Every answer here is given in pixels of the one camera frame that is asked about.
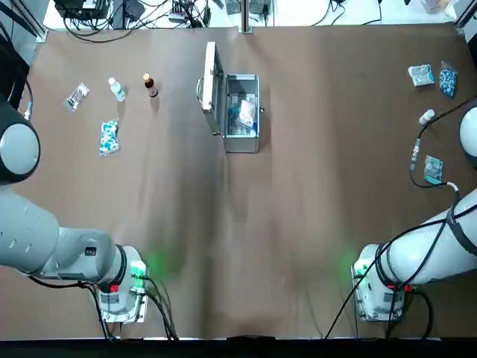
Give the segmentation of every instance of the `metal case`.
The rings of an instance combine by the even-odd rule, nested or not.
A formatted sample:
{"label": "metal case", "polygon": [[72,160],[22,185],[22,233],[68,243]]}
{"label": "metal case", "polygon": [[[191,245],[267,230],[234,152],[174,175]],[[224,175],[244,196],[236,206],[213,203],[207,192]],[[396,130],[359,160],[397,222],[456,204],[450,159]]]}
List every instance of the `metal case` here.
{"label": "metal case", "polygon": [[[222,135],[227,153],[256,153],[259,150],[260,104],[258,75],[224,74],[215,43],[207,43],[203,77],[196,95],[212,135]],[[256,128],[243,128],[233,122],[229,108],[247,99],[256,104]]]}

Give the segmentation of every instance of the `brown table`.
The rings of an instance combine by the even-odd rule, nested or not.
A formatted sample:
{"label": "brown table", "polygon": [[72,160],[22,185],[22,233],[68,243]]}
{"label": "brown table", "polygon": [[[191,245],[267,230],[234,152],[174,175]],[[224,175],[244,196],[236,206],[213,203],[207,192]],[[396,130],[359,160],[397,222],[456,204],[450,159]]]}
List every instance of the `brown table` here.
{"label": "brown table", "polygon": [[[195,84],[211,40],[225,72],[260,76],[258,154],[226,155],[202,117]],[[459,71],[453,100],[435,86],[413,88],[407,74],[430,63],[437,77],[441,60]],[[157,101],[144,72],[158,82]],[[124,103],[110,93],[110,76],[126,85]],[[198,337],[325,334],[364,245],[451,202],[449,190],[421,190],[408,178],[420,115],[477,94],[452,25],[137,31],[106,45],[53,32],[29,78],[42,160],[16,189],[63,226],[108,230],[138,248],[169,288],[178,333]],[[91,93],[71,115],[62,103],[80,82]],[[424,135],[420,159],[442,159],[446,179],[467,194],[476,172],[458,142],[464,111]],[[100,157],[101,122],[115,117],[121,150]],[[0,276],[9,292],[0,295],[2,339],[101,335],[88,292],[44,289],[8,268]],[[477,334],[474,283],[467,275],[426,287],[433,336]],[[122,335],[163,336],[161,326],[150,306],[148,322]],[[419,336],[425,326],[416,300],[395,333]],[[382,336],[382,328],[360,323],[359,333]],[[354,335],[349,305],[332,336]]]}

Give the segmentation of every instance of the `green light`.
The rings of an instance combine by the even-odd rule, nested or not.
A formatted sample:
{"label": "green light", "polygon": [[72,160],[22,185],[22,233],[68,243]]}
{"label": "green light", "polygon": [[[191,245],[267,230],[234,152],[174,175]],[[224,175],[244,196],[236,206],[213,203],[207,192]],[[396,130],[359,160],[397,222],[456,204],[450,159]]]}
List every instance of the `green light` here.
{"label": "green light", "polygon": [[[146,276],[146,265],[142,261],[133,261],[131,263],[131,276],[142,277]],[[142,278],[135,278],[135,287],[142,288],[145,287],[145,280]]]}

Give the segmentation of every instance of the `white bottle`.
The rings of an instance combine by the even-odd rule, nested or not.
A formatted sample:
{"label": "white bottle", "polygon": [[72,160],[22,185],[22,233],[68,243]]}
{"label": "white bottle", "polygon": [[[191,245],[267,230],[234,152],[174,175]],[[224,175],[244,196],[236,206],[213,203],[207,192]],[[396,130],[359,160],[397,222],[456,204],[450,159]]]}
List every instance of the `white bottle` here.
{"label": "white bottle", "polygon": [[126,93],[122,89],[121,84],[114,78],[110,78],[108,82],[111,86],[111,92],[114,93],[114,96],[118,102],[123,102],[123,100],[126,98]]}
{"label": "white bottle", "polygon": [[422,125],[426,125],[433,117],[435,113],[433,110],[427,110],[420,118],[419,123]]}

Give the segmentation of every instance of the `blue patterned package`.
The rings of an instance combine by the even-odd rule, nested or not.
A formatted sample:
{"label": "blue patterned package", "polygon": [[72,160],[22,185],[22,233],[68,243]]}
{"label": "blue patterned package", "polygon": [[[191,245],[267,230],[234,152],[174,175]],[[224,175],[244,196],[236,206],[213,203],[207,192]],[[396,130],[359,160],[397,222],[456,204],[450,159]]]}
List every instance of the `blue patterned package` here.
{"label": "blue patterned package", "polygon": [[455,71],[448,63],[441,61],[439,73],[440,90],[448,97],[454,97],[455,86],[457,85],[457,71]]}
{"label": "blue patterned package", "polygon": [[119,150],[118,121],[110,120],[101,125],[99,155],[108,155]]}

